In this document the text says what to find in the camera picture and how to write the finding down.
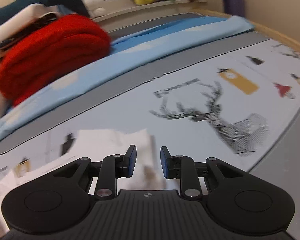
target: purple cloth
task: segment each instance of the purple cloth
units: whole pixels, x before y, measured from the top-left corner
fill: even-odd
[[[225,13],[245,17],[244,0],[223,0]]]

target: wooden bed frame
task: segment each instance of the wooden bed frame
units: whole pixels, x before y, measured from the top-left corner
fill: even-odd
[[[208,15],[208,16],[227,17],[227,18],[231,17],[231,15],[229,15],[229,14],[220,13],[220,12],[216,12],[216,11],[210,11],[210,10],[206,10],[206,9],[193,8],[192,11],[195,13],[200,13],[200,14],[204,14],[204,15]],[[289,46],[290,48],[294,49],[295,51],[300,52],[300,42],[288,37],[285,34],[282,34],[278,31],[275,31],[266,26],[263,26],[259,23],[255,23],[255,22],[251,22],[251,23],[255,26],[255,30],[257,32],[260,32],[263,35],[273,38],[273,39]]]

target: antler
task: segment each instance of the antler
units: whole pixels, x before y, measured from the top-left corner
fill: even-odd
[[[209,95],[208,93],[201,92],[206,98],[208,98],[208,104],[206,106],[209,108],[211,112],[213,112],[213,107],[215,103],[218,101],[219,97],[222,95],[222,87],[219,82],[215,81],[216,87],[212,85],[203,84],[201,82],[198,83],[201,86],[209,87],[212,89],[212,93],[214,96]]]
[[[154,114],[157,117],[166,118],[170,120],[191,117],[191,119],[196,122],[206,120],[206,118],[208,117],[208,114],[202,113],[195,108],[184,108],[180,102],[177,103],[177,108],[181,112],[181,114],[178,114],[175,111],[169,111],[166,107],[167,101],[168,100],[164,98],[160,107],[160,111],[163,114],[158,114],[156,111],[153,110],[150,110],[150,113]]]

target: beige plush toy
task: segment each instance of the beige plush toy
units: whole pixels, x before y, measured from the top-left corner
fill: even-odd
[[[82,2],[87,8],[91,18],[106,15],[106,10],[103,8],[104,0],[82,0]]]

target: folded red blanket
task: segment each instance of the folded red blanket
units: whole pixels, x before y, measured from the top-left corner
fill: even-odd
[[[16,44],[0,65],[0,90],[13,105],[75,69],[107,56],[110,38],[96,23],[71,14]]]

